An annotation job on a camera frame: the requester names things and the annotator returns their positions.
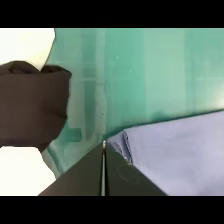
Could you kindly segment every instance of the lavender cloth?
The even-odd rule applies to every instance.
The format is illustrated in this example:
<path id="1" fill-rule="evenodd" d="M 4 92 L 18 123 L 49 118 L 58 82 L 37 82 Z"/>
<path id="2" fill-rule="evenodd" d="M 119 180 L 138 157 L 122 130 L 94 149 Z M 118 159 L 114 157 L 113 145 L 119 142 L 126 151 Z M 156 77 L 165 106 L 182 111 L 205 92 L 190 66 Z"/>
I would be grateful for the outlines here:
<path id="1" fill-rule="evenodd" d="M 107 143 L 168 195 L 224 195 L 224 112 L 125 129 Z"/>

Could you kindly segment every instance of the white cloth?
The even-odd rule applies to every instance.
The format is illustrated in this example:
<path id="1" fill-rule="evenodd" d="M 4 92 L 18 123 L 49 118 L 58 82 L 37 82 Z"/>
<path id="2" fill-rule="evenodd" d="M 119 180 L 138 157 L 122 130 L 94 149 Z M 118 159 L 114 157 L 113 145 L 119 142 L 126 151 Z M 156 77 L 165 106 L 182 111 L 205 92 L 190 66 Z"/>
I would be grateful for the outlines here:
<path id="1" fill-rule="evenodd" d="M 54 38 L 54 28 L 0 28 L 0 65 L 26 61 L 41 70 Z"/>
<path id="2" fill-rule="evenodd" d="M 0 148 L 0 196 L 37 196 L 54 181 L 37 148 Z"/>

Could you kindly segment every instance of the green background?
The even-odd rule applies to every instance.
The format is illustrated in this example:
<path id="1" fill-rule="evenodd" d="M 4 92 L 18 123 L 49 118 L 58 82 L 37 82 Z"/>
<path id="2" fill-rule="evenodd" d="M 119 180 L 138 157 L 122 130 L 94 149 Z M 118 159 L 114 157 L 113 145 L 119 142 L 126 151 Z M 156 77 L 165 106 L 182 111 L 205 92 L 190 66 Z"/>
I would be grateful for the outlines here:
<path id="1" fill-rule="evenodd" d="M 72 72 L 61 173 L 122 128 L 224 107 L 224 29 L 57 28 L 48 64 Z"/>

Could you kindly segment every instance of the brown garment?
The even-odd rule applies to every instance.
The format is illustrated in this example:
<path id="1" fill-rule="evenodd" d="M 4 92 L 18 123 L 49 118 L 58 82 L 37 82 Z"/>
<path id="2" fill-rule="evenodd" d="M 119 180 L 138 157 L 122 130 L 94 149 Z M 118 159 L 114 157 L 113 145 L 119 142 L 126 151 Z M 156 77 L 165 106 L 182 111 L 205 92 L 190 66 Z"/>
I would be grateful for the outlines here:
<path id="1" fill-rule="evenodd" d="M 0 66 L 0 146 L 33 146 L 43 151 L 67 119 L 71 73 L 27 62 Z"/>

